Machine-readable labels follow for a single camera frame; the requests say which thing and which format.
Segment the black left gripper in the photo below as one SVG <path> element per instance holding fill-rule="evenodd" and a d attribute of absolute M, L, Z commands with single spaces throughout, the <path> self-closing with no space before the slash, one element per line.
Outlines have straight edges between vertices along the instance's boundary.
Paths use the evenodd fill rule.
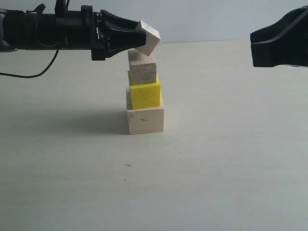
<path fill-rule="evenodd" d="M 116 16 L 106 10 L 94 12 L 92 6 L 82 5 L 70 11 L 66 4 L 55 5 L 56 31 L 60 50 L 90 50 L 93 61 L 145 45 L 146 33 L 134 30 L 138 21 Z M 130 30 L 110 29 L 105 22 Z"/>

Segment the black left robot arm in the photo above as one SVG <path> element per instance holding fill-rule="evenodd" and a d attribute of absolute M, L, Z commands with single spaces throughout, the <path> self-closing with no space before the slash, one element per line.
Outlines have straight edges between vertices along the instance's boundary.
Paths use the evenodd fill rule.
<path fill-rule="evenodd" d="M 56 1 L 54 14 L 2 9 L 0 50 L 90 50 L 92 60 L 104 61 L 145 45 L 146 33 L 137 24 L 89 5 L 68 10 L 63 0 Z"/>

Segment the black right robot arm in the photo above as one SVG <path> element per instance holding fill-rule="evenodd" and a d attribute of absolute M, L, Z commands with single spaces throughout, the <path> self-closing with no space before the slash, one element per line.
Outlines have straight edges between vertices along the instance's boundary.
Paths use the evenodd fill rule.
<path fill-rule="evenodd" d="M 250 34 L 254 67 L 308 66 L 308 7 L 294 9 L 278 22 Z"/>

